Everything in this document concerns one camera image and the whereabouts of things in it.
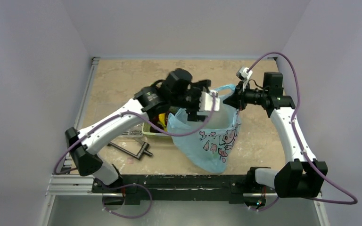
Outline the light blue plastic bag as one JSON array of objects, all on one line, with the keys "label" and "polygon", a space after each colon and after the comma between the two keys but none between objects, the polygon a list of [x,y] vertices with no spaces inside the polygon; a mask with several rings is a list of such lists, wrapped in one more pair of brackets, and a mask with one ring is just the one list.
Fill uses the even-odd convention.
[{"label": "light blue plastic bag", "polygon": [[[230,93],[219,96],[220,110],[214,112],[209,123],[200,131],[189,136],[174,137],[173,143],[196,166],[214,173],[223,173],[227,168],[230,152],[236,144],[242,124],[239,110],[224,105],[223,100],[231,96],[236,85],[227,84],[215,88],[216,91],[229,90]],[[184,134],[203,124],[202,122],[187,121],[185,109],[170,114],[167,123],[167,132]]]}]

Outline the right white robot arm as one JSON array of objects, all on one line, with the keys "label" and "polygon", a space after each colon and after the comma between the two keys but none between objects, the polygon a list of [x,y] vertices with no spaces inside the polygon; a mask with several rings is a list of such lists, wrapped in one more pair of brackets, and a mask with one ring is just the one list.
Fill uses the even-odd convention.
[{"label": "right white robot arm", "polygon": [[316,172],[327,174],[325,162],[318,161],[304,140],[293,115],[292,97],[283,94],[283,75],[265,72],[262,88],[251,89],[248,80],[251,72],[238,72],[240,82],[233,94],[223,103],[239,110],[248,104],[260,105],[271,119],[279,135],[284,151],[285,166],[279,170],[268,167],[251,167],[247,172],[246,186],[256,192],[263,186],[271,187],[280,198],[314,198],[319,194],[323,178]]}]

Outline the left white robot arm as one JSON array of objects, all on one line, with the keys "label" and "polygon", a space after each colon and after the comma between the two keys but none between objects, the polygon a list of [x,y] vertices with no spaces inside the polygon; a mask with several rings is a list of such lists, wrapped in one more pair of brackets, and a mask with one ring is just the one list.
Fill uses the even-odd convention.
[{"label": "left white robot arm", "polygon": [[181,68],[168,73],[165,79],[143,87],[134,97],[109,116],[86,128],[71,127],[65,131],[67,153],[80,176],[92,175],[111,193],[120,190],[119,170],[101,159],[99,152],[116,137],[132,127],[151,121],[171,107],[183,108],[193,121],[201,121],[198,128],[184,133],[167,132],[172,137],[184,137],[200,131],[219,110],[218,92],[210,90],[211,81],[192,82],[192,75]]}]

